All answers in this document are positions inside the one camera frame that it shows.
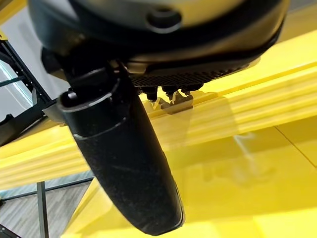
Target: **screw hole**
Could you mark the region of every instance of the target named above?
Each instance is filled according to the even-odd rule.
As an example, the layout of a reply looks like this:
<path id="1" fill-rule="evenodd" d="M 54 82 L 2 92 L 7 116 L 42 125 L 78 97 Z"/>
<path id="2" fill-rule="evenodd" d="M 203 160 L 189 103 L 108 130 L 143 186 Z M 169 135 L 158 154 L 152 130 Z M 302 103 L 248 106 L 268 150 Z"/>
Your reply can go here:
<path id="1" fill-rule="evenodd" d="M 167 34 L 178 30 L 181 27 L 181 14 L 168 7 L 152 9 L 146 17 L 147 27 L 156 33 Z"/>

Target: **black vent grille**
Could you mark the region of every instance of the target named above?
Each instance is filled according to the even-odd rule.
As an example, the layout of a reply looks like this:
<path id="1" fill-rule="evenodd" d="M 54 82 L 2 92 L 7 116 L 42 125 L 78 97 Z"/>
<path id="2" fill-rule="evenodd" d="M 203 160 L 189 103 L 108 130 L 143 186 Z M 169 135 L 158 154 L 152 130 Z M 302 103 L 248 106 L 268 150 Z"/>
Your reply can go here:
<path id="1" fill-rule="evenodd" d="M 228 69 L 220 71 L 196 71 L 185 72 L 171 75 L 132 75 L 131 79 L 136 87 L 153 87 L 153 86 L 175 86 L 175 85 L 191 85 L 202 84 L 233 73 L 242 69 Z"/>

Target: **black cylindrical handle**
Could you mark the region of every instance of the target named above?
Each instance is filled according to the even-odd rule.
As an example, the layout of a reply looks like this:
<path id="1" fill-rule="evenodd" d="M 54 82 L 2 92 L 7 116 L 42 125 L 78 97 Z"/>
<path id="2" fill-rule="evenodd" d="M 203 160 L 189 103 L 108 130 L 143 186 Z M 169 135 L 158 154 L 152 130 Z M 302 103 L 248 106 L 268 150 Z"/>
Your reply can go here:
<path id="1" fill-rule="evenodd" d="M 160 235 L 184 222 L 166 157 L 133 85 L 118 79 L 111 92 L 59 106 L 92 171 L 119 211 L 136 228 Z"/>

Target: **floor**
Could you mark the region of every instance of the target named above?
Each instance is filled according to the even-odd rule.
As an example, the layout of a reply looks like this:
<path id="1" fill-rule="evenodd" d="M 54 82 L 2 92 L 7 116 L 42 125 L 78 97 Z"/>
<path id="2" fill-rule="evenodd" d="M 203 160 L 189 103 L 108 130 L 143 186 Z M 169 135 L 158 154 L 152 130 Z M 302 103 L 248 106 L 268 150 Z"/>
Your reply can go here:
<path id="1" fill-rule="evenodd" d="M 59 238 L 90 182 L 46 192 L 50 238 Z M 36 195 L 6 201 L 0 207 L 0 224 L 22 238 L 39 238 Z"/>
<path id="2" fill-rule="evenodd" d="M 92 178 L 93 176 L 94 174 L 91 171 L 85 171 L 85 172 L 74 174 L 74 175 L 64 176 L 61 178 L 45 181 L 45 188 L 51 188 L 51 187 L 63 185 L 70 182 L 88 179 L 88 178 Z M 0 198 L 8 199 L 10 197 L 19 196 L 19 195 L 26 194 L 28 192 L 34 192 L 34 191 L 36 191 L 36 183 L 21 186 L 21 187 L 15 187 L 10 190 L 0 191 Z"/>

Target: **yellow surface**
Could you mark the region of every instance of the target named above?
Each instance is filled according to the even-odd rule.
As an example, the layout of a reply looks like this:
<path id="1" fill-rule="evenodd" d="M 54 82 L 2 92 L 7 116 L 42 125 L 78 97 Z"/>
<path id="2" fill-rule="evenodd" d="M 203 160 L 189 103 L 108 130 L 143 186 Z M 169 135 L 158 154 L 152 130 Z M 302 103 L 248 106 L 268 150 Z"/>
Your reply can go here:
<path id="1" fill-rule="evenodd" d="M 13 17 L 18 11 L 24 8 L 27 0 L 12 0 L 7 6 L 0 11 L 0 24 L 5 23 Z"/>
<path id="2" fill-rule="evenodd" d="M 275 127 L 166 156 L 186 223 L 162 238 L 317 237 L 316 169 Z M 123 218 L 95 180 L 63 236 L 72 237 L 148 236 Z"/>
<path id="3" fill-rule="evenodd" d="M 160 109 L 141 95 L 163 150 L 173 153 L 317 115 L 316 42 L 314 31 L 277 44 L 255 66 L 193 92 L 192 102 Z M 162 91 L 158 95 L 166 100 Z M 173 114 L 188 104 L 193 108 Z M 47 128 L 0 148 L 0 189 L 88 169 L 66 126 Z"/>
<path id="4" fill-rule="evenodd" d="M 5 41 L 5 40 L 7 40 L 8 38 L 7 38 L 7 36 L 5 35 L 5 33 L 3 32 L 3 31 L 1 31 L 1 29 L 0 29 L 0 40 L 1 41 Z"/>
<path id="5" fill-rule="evenodd" d="M 277 127 L 317 167 L 317 117 Z"/>

